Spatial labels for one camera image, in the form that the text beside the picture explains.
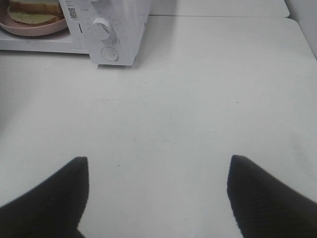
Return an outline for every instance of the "pink plate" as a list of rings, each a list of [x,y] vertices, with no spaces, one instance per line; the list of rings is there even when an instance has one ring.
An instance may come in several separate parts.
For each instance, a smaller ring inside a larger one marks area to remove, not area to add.
[[[0,0],[0,27],[14,35],[43,36],[67,28],[67,23],[65,19],[62,19],[51,24],[37,26],[15,22],[7,14],[7,6],[7,2]]]

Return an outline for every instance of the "microwave button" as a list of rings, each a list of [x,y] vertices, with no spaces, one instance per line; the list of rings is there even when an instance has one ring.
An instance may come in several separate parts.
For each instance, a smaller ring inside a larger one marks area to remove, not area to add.
[[[113,35],[113,27],[111,23],[103,18],[97,17],[92,25],[93,34],[100,40],[106,40]]]
[[[101,50],[101,54],[104,57],[105,60],[107,61],[116,61],[119,57],[118,52],[111,47],[104,47]]]

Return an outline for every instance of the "bread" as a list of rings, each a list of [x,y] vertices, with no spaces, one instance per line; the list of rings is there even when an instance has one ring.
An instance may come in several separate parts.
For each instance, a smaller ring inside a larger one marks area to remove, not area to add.
[[[59,16],[53,14],[37,14],[20,11],[11,11],[10,6],[7,9],[12,20],[32,25],[46,25],[61,20]]]
[[[12,10],[62,13],[58,0],[9,0]]]

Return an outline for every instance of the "qr code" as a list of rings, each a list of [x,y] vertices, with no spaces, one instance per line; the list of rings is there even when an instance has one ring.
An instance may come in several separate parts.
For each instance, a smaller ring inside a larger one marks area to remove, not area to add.
[[[76,11],[75,11],[75,8],[73,7],[69,7],[68,8],[68,11],[69,11],[69,14],[70,14],[70,18],[73,19],[73,20],[77,20],[77,14],[76,14]]]

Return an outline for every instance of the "white microwave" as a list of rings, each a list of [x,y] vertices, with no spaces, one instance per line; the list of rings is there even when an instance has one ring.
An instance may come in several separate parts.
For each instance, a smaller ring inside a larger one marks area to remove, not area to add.
[[[0,50],[89,54],[97,64],[133,64],[151,0],[59,0],[59,3],[68,29],[45,36],[7,32],[3,27],[5,13],[1,12]],[[1,4],[6,9],[3,4],[8,5],[8,1],[2,0]]]

